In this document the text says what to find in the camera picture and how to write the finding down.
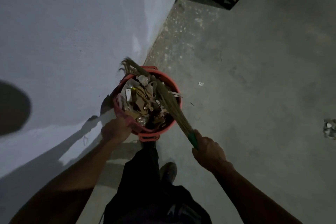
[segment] shoe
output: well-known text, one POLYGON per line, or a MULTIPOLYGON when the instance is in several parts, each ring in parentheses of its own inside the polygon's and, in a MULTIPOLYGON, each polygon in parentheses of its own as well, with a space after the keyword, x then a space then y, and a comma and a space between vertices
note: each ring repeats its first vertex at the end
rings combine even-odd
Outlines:
POLYGON ((160 174, 162 174, 162 182, 169 182, 173 184, 177 175, 177 166, 174 162, 168 162, 160 168, 160 174))
POLYGON ((141 149, 156 149, 156 141, 140 142, 141 149))

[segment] straw broom bristles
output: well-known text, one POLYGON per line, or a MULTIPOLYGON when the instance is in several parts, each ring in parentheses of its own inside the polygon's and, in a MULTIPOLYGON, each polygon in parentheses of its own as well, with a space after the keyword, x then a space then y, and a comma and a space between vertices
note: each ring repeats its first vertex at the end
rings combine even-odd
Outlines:
POLYGON ((143 69, 141 66, 139 66, 137 63, 135 63, 132 59, 129 57, 125 58, 121 65, 124 66, 124 68, 121 68, 124 70, 126 74, 132 73, 132 74, 140 74, 144 75, 146 77, 150 76, 153 81, 156 81, 156 94, 159 95, 161 99, 161 104, 167 109, 167 111, 170 113, 170 115, 176 120, 179 127, 182 129, 183 133, 189 137, 192 134, 192 127, 185 118, 182 110, 180 109, 176 98, 173 97, 172 94, 170 94, 167 90, 167 88, 162 84, 161 81, 159 81, 157 78, 155 78, 153 75, 150 75, 149 72, 147 72, 145 69, 143 69))

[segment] concrete floor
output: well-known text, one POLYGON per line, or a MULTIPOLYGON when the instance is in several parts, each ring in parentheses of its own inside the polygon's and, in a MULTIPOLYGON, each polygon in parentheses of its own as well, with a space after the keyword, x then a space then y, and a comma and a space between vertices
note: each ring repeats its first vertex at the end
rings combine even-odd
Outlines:
MULTIPOLYGON (((336 219, 336 141, 322 133, 336 118, 334 14, 334 0, 240 0, 231 11, 178 0, 146 61, 177 83, 191 125, 303 223, 336 219)), ((112 154, 79 223, 97 223, 140 148, 132 140, 112 154)), ((242 223, 177 125, 157 148, 213 223, 242 223)))

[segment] black pants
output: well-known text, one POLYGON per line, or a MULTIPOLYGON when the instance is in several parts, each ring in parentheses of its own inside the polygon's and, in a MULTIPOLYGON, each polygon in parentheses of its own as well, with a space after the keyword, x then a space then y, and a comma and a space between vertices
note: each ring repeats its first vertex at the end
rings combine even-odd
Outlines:
POLYGON ((105 208, 104 224, 132 213, 139 215, 139 209, 146 212, 144 215, 152 212, 151 216, 161 219, 173 205, 177 208, 187 205, 201 217, 202 223, 211 223, 208 213, 183 186, 160 182, 158 159, 156 149, 145 148, 125 164, 118 192, 105 208))

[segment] white wall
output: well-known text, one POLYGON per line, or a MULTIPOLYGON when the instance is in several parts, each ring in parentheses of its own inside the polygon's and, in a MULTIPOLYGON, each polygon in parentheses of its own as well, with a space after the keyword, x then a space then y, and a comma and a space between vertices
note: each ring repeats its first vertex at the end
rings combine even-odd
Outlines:
POLYGON ((100 122, 83 124, 122 77, 120 61, 144 62, 173 3, 0 0, 0 80, 31 102, 22 129, 0 138, 0 223, 98 136, 100 122))

